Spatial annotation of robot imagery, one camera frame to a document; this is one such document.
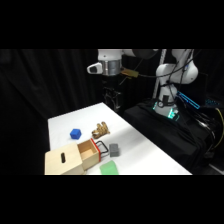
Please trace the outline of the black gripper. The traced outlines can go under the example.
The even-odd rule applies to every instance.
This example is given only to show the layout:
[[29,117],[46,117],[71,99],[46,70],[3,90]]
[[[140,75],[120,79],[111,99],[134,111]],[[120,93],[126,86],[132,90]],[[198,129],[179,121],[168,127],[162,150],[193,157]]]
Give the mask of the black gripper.
[[112,109],[111,99],[113,99],[114,111],[119,112],[120,109],[118,100],[118,96],[120,95],[119,77],[103,76],[102,84],[103,84],[103,95],[105,96],[105,104],[110,109]]

